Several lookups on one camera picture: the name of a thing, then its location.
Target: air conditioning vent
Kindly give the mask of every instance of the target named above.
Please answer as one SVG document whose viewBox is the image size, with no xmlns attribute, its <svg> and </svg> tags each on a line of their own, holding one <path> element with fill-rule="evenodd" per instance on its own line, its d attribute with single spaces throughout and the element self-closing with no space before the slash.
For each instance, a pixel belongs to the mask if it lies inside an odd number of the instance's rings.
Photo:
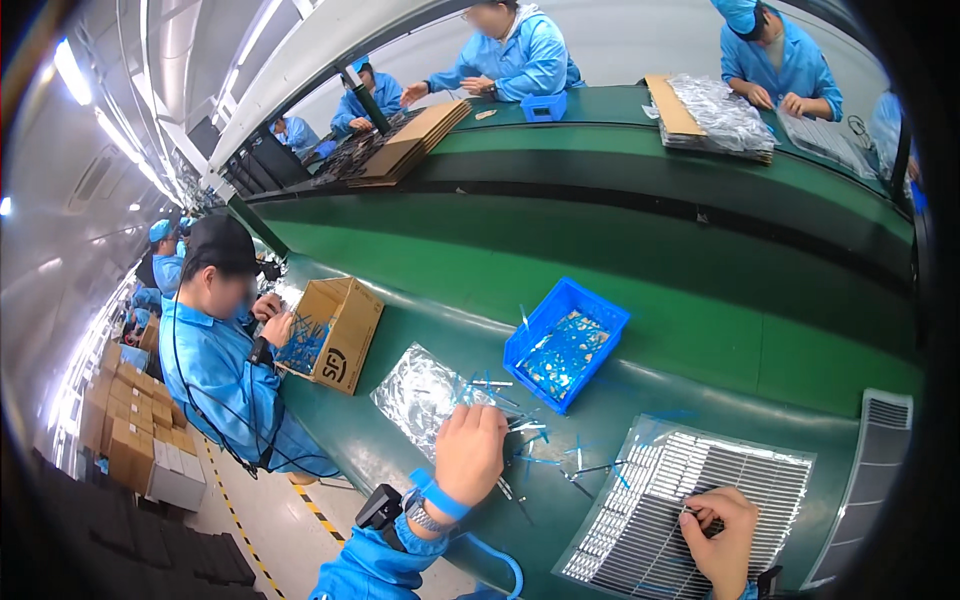
<svg viewBox="0 0 960 600">
<path fill-rule="evenodd" d="M 109 198 L 128 164 L 127 158 L 113 144 L 107 146 L 86 167 L 80 182 L 67 203 L 68 214 L 77 215 L 86 211 L 92 200 Z"/>
<path fill-rule="evenodd" d="M 847 490 L 833 529 L 804 588 L 816 588 L 844 569 L 874 526 L 910 446 L 913 398 L 865 390 L 860 436 Z"/>
<path fill-rule="evenodd" d="M 755 579 L 790 534 L 814 458 L 640 417 L 617 457 L 625 463 L 554 572 L 631 597 L 701 600 L 710 583 L 690 557 L 677 519 L 687 496 L 737 486 L 760 508 L 749 566 Z M 720 527 L 711 525 L 714 532 Z"/>
</svg>

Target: blue cap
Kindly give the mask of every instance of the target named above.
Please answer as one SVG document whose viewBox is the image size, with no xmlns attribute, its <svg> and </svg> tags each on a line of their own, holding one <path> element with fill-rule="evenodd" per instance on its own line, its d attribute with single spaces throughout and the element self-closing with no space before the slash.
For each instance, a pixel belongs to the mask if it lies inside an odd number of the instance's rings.
<svg viewBox="0 0 960 600">
<path fill-rule="evenodd" d="M 159 242 L 166 236 L 173 233 L 173 228 L 170 227 L 170 220 L 164 219 L 163 221 L 157 221 L 150 227 L 150 243 Z"/>
<path fill-rule="evenodd" d="M 359 73 L 359 72 L 360 72 L 360 67 L 362 67 L 364 64 L 366 64 L 366 63 L 368 63 L 368 62 L 370 62 L 370 55 L 369 55 L 369 54 L 365 54 L 365 55 L 363 55 L 362 57 L 360 57 L 359 59 L 355 60 L 351 66 L 353 67 L 353 70 L 354 70 L 354 71 L 356 71 L 357 73 Z"/>
<path fill-rule="evenodd" d="M 710 0 L 727 24 L 738 34 L 748 34 L 756 27 L 754 11 L 758 0 Z"/>
</svg>

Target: black cap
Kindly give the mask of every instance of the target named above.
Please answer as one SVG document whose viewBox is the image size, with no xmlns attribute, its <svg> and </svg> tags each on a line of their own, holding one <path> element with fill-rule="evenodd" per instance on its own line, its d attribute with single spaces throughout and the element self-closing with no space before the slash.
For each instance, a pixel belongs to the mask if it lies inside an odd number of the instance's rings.
<svg viewBox="0 0 960 600">
<path fill-rule="evenodd" d="M 183 264 L 200 260 L 213 266 L 230 266 L 234 271 L 259 273 L 253 238 L 239 221 L 229 215 L 203 217 L 190 228 L 190 246 Z"/>
</svg>

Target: blue plastic bin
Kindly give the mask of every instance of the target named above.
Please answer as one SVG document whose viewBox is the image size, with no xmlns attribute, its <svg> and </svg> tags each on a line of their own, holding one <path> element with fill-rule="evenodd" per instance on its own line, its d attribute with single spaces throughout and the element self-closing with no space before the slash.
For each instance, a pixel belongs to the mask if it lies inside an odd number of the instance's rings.
<svg viewBox="0 0 960 600">
<path fill-rule="evenodd" d="M 520 101 L 520 107 L 527 117 L 527 123 L 559 121 L 566 112 L 566 90 L 553 96 L 527 94 L 527 97 Z"/>
<path fill-rule="evenodd" d="M 557 325 L 557 322 L 573 310 L 579 310 L 584 316 L 590 317 L 610 332 L 607 342 L 600 348 L 587 367 L 580 373 L 577 380 L 567 391 L 563 399 L 556 399 L 540 389 L 530 376 L 517 366 L 522 362 L 533 346 L 543 339 Z M 573 398 L 580 394 L 587 382 L 593 377 L 600 365 L 620 342 L 620 334 L 630 320 L 630 313 L 619 306 L 600 298 L 590 290 L 580 286 L 569 277 L 562 278 L 546 295 L 543 302 L 534 309 L 527 318 L 527 325 L 521 323 L 507 340 L 503 350 L 503 368 L 513 375 L 517 381 L 528 390 L 546 402 L 558 414 L 566 412 L 566 407 L 573 402 Z"/>
</svg>

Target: black wrist device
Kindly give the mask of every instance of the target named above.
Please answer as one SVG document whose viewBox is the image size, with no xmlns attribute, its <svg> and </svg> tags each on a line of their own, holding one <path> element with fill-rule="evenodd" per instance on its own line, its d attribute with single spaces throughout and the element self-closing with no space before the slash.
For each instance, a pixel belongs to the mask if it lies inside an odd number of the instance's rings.
<svg viewBox="0 0 960 600">
<path fill-rule="evenodd" d="M 270 342 L 267 341 L 267 338 L 262 335 L 257 336 L 256 340 L 253 341 L 253 348 L 247 356 L 247 361 L 254 365 L 273 367 L 274 355 L 270 352 Z"/>
<path fill-rule="evenodd" d="M 383 532 L 383 539 L 390 547 L 398 552 L 406 552 L 403 542 L 396 535 L 394 520 L 403 514 L 400 506 L 400 494 L 389 485 L 382 483 L 370 494 L 367 503 L 357 513 L 357 527 L 366 529 L 372 527 Z"/>
</svg>

